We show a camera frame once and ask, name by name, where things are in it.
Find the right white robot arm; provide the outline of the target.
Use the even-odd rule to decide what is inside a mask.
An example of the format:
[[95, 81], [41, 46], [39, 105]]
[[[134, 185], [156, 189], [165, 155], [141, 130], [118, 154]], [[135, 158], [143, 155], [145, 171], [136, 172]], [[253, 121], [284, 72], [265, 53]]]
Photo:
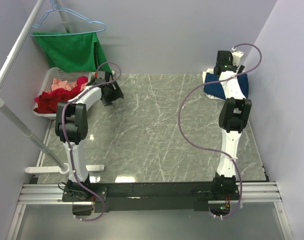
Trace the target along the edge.
[[241, 90], [237, 69], [243, 53], [219, 50], [213, 73], [218, 77], [225, 96], [218, 124], [222, 133], [220, 161], [216, 169], [211, 193], [222, 200], [229, 194], [238, 193], [235, 167], [242, 131], [247, 126], [252, 102]]

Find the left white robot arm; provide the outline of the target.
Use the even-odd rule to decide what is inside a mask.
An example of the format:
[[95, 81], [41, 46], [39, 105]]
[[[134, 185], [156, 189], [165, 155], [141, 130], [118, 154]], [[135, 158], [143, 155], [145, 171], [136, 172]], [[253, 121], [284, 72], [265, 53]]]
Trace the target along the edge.
[[86, 201], [92, 196], [90, 174], [84, 160], [84, 140], [89, 130], [87, 111], [97, 101], [106, 107], [123, 98], [124, 94], [113, 73], [99, 70], [88, 78], [77, 96], [57, 104], [55, 134], [63, 143], [69, 169], [64, 188], [66, 195], [80, 201]]

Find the blue mickey t shirt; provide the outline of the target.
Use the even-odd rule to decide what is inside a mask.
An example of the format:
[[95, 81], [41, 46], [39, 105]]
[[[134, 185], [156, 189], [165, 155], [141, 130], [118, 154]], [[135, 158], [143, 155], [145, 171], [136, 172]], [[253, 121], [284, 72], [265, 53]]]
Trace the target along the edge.
[[[218, 80], [217, 76], [210, 72], [202, 73], [202, 80], [204, 83], [216, 82]], [[237, 81], [241, 92], [247, 98], [249, 96], [249, 80], [248, 75], [243, 74], [237, 77]], [[216, 99], [224, 101], [226, 99], [224, 89], [220, 83], [208, 84], [203, 87], [203, 92], [207, 95], [209, 99]]]

